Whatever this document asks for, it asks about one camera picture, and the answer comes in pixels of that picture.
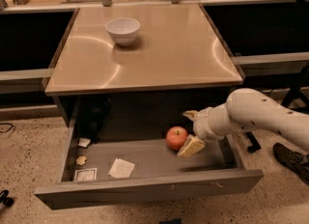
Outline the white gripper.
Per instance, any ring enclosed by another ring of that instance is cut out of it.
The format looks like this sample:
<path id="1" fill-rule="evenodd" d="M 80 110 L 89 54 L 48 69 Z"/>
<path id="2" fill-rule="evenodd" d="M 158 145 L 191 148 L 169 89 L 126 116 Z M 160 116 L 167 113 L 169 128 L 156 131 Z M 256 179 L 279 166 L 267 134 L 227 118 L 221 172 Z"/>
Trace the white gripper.
<path id="1" fill-rule="evenodd" d="M 183 112 L 183 116 L 193 122 L 193 131 L 196 136 L 189 135 L 186 138 L 183 146 L 177 153 L 178 157 L 191 157 L 205 148 L 205 142 L 216 142 L 223 139 L 223 136 L 216 134 L 211 129 L 210 113 L 211 107 L 201 111 L 187 110 Z"/>

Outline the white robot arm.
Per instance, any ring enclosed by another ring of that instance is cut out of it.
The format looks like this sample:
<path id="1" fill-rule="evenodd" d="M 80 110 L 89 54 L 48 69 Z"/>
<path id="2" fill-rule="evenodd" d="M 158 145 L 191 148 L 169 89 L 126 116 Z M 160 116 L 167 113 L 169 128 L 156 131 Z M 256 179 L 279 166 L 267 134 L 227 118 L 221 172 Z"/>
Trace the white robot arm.
<path id="1" fill-rule="evenodd" d="M 193 122 L 194 134 L 188 136 L 178 151 L 179 157 L 197 154 L 207 143 L 217 142 L 226 135 L 256 129 L 276 133 L 304 151 L 309 150 L 309 116 L 253 89 L 237 89 L 221 105 L 185 111 L 183 115 Z"/>

